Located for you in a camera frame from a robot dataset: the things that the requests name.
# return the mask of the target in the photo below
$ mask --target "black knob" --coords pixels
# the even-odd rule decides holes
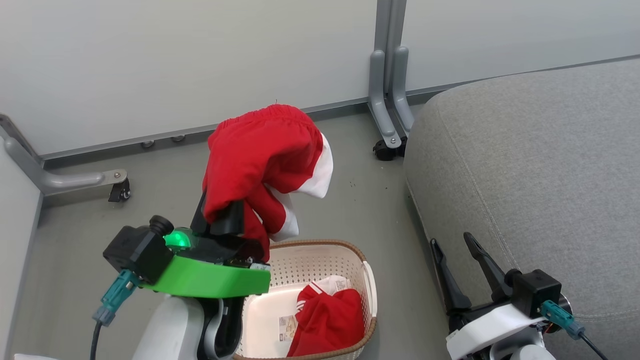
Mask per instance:
[[[518,269],[511,269],[509,271],[507,271],[507,273],[504,275],[504,283],[507,284],[507,286],[509,286],[510,288],[513,287],[513,278],[516,275],[522,275],[522,272]]]
[[[149,220],[149,229],[160,236],[169,235],[173,231],[173,224],[160,215],[154,215]]]

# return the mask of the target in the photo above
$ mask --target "black cable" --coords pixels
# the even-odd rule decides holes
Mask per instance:
[[[89,360],[95,360],[95,352],[98,350],[98,337],[100,336],[100,329],[102,328],[102,322],[100,320],[95,322],[95,328],[93,329],[93,339],[91,340],[91,353],[89,354]]]
[[[578,334],[578,336],[580,336],[581,339],[584,340],[585,343],[587,343],[587,345],[589,345],[590,348],[593,349],[593,351],[596,352],[596,354],[598,354],[598,356],[600,356],[600,358],[602,360],[608,360],[606,356],[604,356],[604,354],[602,353],[602,351],[600,351],[600,349],[595,346],[591,340],[589,340],[589,338],[587,338],[587,336],[584,334],[584,332],[581,332],[580,334]]]

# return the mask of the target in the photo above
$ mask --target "gray ottoman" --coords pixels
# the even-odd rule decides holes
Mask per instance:
[[[404,167],[426,233],[474,305],[490,291],[465,231],[505,272],[561,281],[609,359],[640,358],[640,60],[438,94],[416,118]],[[545,339],[558,359],[599,359],[565,332]]]

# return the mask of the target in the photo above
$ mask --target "white wall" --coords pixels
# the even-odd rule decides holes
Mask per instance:
[[[0,112],[41,155],[367,96],[376,1],[4,0]]]
[[[638,0],[407,0],[407,90],[640,54]]]
[[[0,137],[0,358],[5,359],[13,315],[38,213],[40,190],[4,151]]]

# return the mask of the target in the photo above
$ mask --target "red and white garment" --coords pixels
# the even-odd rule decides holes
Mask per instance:
[[[287,357],[348,348],[364,337],[362,298],[342,276],[332,275],[302,289],[296,320]]]
[[[209,137],[203,180],[204,216],[235,200],[244,202],[244,237],[259,240],[269,259],[269,239],[299,234],[289,193],[323,198],[333,173],[331,148],[300,109],[275,104],[228,119]]]

